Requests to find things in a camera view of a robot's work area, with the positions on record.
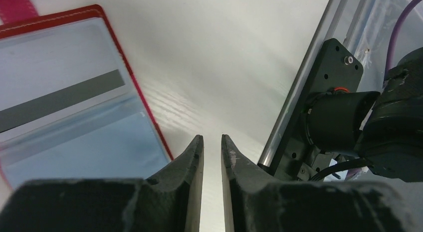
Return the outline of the red leather card holder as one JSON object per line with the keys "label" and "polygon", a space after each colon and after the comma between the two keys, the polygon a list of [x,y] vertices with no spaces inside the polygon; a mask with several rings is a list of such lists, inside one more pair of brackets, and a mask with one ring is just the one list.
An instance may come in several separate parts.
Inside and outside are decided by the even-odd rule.
{"label": "red leather card holder", "polygon": [[98,4],[0,0],[0,181],[146,178],[173,155]]}

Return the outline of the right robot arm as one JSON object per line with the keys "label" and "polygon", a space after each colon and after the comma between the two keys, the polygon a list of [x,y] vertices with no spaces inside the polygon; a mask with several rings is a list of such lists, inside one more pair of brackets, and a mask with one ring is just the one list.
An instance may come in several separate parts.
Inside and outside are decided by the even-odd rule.
{"label": "right robot arm", "polygon": [[351,159],[319,171],[312,181],[367,167],[378,176],[423,180],[423,50],[388,71],[382,92],[318,95],[305,118],[309,143]]}

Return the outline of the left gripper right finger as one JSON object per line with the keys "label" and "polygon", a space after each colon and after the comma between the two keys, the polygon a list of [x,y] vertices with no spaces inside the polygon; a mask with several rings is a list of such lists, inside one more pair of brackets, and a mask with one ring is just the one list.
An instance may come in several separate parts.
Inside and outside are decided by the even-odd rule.
{"label": "left gripper right finger", "polygon": [[228,232],[414,232],[390,186],[368,182],[284,182],[221,138],[224,223]]}

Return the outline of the grey credit card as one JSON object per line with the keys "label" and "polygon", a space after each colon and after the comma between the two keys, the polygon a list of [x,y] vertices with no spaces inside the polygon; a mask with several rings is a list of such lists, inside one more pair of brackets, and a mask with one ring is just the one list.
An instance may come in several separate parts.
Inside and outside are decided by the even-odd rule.
{"label": "grey credit card", "polygon": [[83,113],[142,107],[102,18],[0,41],[0,140],[19,140]]}

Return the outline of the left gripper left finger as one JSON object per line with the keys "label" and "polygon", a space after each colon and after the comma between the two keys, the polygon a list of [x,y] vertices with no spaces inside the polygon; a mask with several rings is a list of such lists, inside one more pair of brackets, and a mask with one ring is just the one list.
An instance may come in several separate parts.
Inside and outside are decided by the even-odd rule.
{"label": "left gripper left finger", "polygon": [[3,232],[197,232],[204,139],[147,179],[49,179],[20,186],[0,213]]}

